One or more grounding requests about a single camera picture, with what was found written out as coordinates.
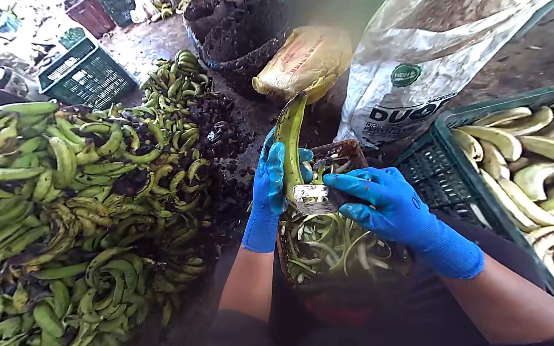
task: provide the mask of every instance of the pile of plantains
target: pile of plantains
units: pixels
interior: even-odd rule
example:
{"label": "pile of plantains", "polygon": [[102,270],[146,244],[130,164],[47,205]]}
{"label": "pile of plantains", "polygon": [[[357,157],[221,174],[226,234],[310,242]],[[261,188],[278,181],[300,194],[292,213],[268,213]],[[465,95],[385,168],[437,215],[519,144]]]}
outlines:
{"label": "pile of plantains", "polygon": [[248,139],[191,52],[157,65],[141,106],[0,106],[0,346],[124,343],[206,271],[212,163]]}

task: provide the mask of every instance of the plantain peel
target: plantain peel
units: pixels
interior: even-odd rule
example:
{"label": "plantain peel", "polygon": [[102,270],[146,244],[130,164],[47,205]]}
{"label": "plantain peel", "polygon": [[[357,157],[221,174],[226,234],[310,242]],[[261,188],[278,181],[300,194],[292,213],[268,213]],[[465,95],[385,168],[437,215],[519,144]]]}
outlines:
{"label": "plantain peel", "polygon": [[283,189],[284,196],[290,203],[294,203],[294,186],[305,183],[298,162],[298,138],[306,103],[307,94],[297,93],[283,108],[275,126],[275,142],[281,142],[286,146],[286,159],[283,163]]}

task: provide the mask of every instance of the black bucket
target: black bucket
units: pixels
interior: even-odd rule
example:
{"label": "black bucket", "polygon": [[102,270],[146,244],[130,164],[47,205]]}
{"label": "black bucket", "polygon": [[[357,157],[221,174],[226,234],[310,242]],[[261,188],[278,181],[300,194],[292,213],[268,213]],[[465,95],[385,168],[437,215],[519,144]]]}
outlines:
{"label": "black bucket", "polygon": [[283,0],[192,0],[183,22],[204,64],[247,98],[251,86],[292,31],[292,6]]}

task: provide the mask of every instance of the yellow plastic bag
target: yellow plastic bag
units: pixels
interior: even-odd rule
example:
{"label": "yellow plastic bag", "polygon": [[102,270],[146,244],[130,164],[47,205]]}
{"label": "yellow plastic bag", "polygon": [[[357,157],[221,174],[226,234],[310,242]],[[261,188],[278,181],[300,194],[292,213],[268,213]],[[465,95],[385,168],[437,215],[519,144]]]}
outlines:
{"label": "yellow plastic bag", "polygon": [[350,67],[350,35],[329,27],[299,27],[283,47],[251,81],[261,94],[289,100],[305,91],[307,103],[314,103]]}

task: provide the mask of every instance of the blue rubber glove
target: blue rubber glove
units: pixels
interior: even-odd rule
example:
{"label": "blue rubber glove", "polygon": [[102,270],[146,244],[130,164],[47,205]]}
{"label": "blue rubber glove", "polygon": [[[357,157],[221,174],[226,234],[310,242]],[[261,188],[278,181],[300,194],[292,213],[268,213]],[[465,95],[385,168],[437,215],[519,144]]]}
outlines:
{"label": "blue rubber glove", "polygon": [[348,174],[326,174],[324,183],[363,200],[339,208],[381,238],[410,247],[440,275],[471,279],[484,266],[482,250],[429,212],[414,188],[396,168],[356,169]]}
{"label": "blue rubber glove", "polygon": [[[253,252],[273,252],[277,238],[279,216],[287,204],[283,197],[283,162],[286,147],[274,143],[274,128],[264,140],[260,160],[254,176],[254,203],[251,215],[242,237],[242,245]],[[300,161],[309,161],[313,153],[309,149],[298,149]],[[312,173],[300,167],[305,183],[312,180]]]}

